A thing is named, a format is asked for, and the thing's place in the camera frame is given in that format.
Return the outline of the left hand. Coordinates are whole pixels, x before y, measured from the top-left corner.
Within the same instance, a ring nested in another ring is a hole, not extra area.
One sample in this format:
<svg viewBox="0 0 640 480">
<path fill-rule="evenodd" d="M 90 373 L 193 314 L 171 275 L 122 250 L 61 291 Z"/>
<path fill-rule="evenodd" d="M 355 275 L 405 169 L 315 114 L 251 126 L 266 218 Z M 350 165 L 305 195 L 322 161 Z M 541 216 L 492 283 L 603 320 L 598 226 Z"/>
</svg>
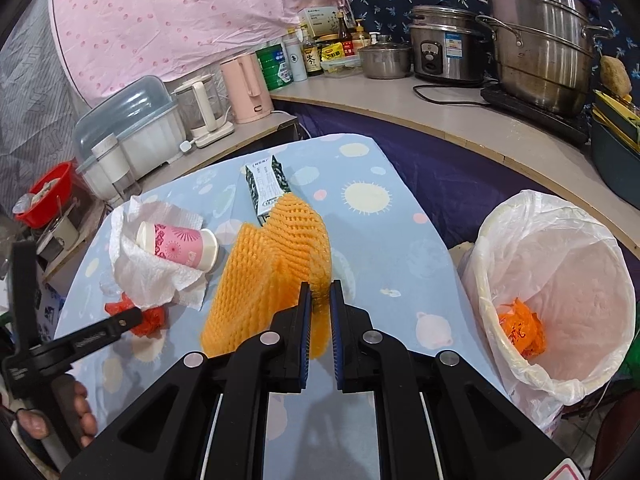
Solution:
<svg viewBox="0 0 640 480">
<path fill-rule="evenodd" d="M 88 390 L 82 382 L 75 380 L 73 390 L 67 390 L 65 394 L 66 403 L 73 405 L 74 422 L 81 429 L 80 446 L 85 448 L 98 434 L 98 422 L 88 402 Z M 54 426 L 55 412 L 48 406 L 44 410 L 38 410 L 21 400 L 12 400 L 9 404 L 3 405 L 3 408 L 14 417 L 24 434 L 34 440 L 47 439 L 51 430 L 58 434 L 58 428 Z"/>
</svg>

